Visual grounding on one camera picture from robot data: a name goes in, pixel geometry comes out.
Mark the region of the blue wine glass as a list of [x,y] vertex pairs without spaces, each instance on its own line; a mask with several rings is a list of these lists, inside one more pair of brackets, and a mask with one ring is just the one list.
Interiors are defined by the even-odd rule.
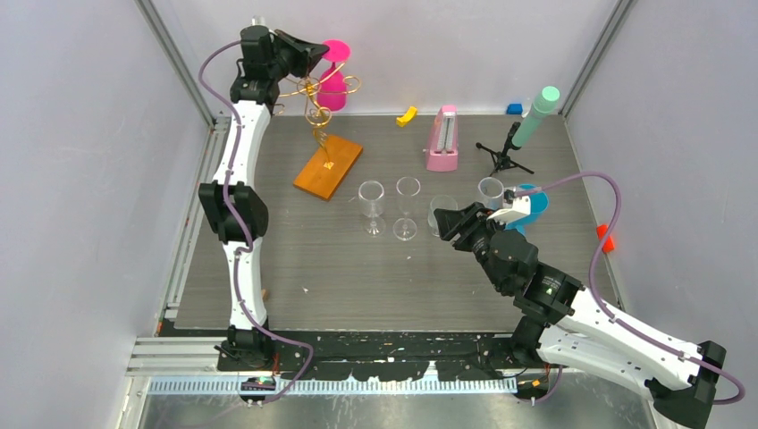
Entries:
[[542,191],[531,194],[528,198],[530,202],[530,215],[514,223],[507,224],[505,226],[506,230],[515,230],[522,235],[526,235],[526,227],[535,223],[549,207],[549,197]]

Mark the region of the clear wine glass back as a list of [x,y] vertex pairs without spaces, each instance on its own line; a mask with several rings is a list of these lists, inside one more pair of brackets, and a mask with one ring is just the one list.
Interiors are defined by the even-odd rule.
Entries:
[[379,181],[364,181],[358,188],[362,229],[372,237],[380,236],[386,227],[383,219],[385,190]]

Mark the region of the clear wine glass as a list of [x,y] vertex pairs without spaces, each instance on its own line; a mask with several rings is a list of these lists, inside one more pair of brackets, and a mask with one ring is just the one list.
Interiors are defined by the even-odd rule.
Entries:
[[420,181],[414,177],[401,177],[396,182],[397,201],[401,217],[393,225],[393,234],[398,240],[410,241],[417,235],[418,228],[412,215],[416,208],[420,190]]
[[504,186],[502,182],[493,177],[485,177],[478,182],[478,201],[484,207],[496,211],[503,207]]
[[385,190],[379,181],[364,181],[358,188],[362,229],[372,237],[380,236],[386,227],[383,219]]

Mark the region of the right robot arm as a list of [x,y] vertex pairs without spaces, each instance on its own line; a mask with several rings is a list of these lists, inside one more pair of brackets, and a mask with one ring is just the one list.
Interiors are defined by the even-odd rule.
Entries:
[[516,363],[573,367],[638,393],[679,425],[707,425],[726,357],[721,345],[684,341],[610,309],[580,280],[540,262],[536,246],[500,227],[480,203],[438,208],[434,218],[441,239],[472,253],[493,288],[521,310],[510,343]]

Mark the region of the pink wine glass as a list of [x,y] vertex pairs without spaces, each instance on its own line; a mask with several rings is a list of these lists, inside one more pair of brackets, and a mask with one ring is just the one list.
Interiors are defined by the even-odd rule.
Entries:
[[330,47],[324,59],[331,65],[319,78],[316,101],[320,106],[336,112],[347,104],[348,85],[341,68],[350,58],[351,50],[347,43],[339,39],[329,39],[324,44]]

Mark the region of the yellow block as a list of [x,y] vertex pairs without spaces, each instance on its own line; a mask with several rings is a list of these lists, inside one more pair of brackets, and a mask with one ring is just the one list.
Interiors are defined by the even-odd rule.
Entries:
[[416,118],[416,116],[417,108],[411,105],[403,115],[395,119],[396,125],[398,127],[404,128],[410,124]]

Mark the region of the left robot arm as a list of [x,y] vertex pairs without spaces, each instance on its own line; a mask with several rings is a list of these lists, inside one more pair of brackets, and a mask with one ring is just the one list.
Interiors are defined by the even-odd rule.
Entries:
[[222,243],[229,271],[229,326],[218,349],[230,359],[262,370],[273,362],[274,342],[279,337],[268,328],[261,285],[260,254],[269,211],[254,189],[256,163],[281,81],[306,78],[329,47],[265,25],[244,28],[235,44],[241,57],[229,95],[220,94],[206,82],[205,69],[215,54],[201,64],[198,73],[200,85],[232,114],[220,164],[211,181],[199,184],[198,197]]

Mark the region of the orange wooden rack base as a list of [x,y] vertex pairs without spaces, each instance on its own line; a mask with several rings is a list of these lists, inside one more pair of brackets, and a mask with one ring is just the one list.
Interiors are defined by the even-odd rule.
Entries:
[[363,147],[351,140],[328,135],[293,181],[296,189],[330,201],[362,155]]

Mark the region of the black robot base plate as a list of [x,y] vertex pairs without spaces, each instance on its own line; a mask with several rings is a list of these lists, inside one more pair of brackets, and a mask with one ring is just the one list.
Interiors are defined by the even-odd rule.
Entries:
[[264,371],[289,381],[490,381],[534,377],[556,369],[515,350],[510,335],[495,332],[280,331],[228,332],[215,350],[221,371]]

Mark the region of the blue block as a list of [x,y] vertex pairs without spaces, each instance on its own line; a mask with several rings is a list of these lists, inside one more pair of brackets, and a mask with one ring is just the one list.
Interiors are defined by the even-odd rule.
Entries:
[[524,106],[520,103],[511,103],[506,107],[505,113],[508,115],[522,115],[524,112]]

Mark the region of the red block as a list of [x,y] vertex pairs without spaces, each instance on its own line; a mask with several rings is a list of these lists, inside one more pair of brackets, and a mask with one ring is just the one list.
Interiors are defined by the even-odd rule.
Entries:
[[600,224],[596,227],[596,235],[602,243],[602,253],[609,254],[615,249],[615,244],[610,233],[610,226],[607,223]]

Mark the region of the black tripod mic stand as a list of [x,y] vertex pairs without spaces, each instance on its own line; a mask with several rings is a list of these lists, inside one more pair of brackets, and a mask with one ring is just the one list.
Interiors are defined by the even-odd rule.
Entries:
[[514,161],[510,156],[510,150],[518,150],[518,148],[513,144],[513,138],[516,135],[520,124],[521,122],[514,122],[511,125],[501,151],[494,151],[489,147],[483,145],[481,142],[476,142],[476,148],[485,151],[492,158],[493,169],[489,173],[490,177],[493,177],[497,172],[503,172],[514,168],[520,169],[528,174],[535,173],[535,171],[525,167],[523,164]]

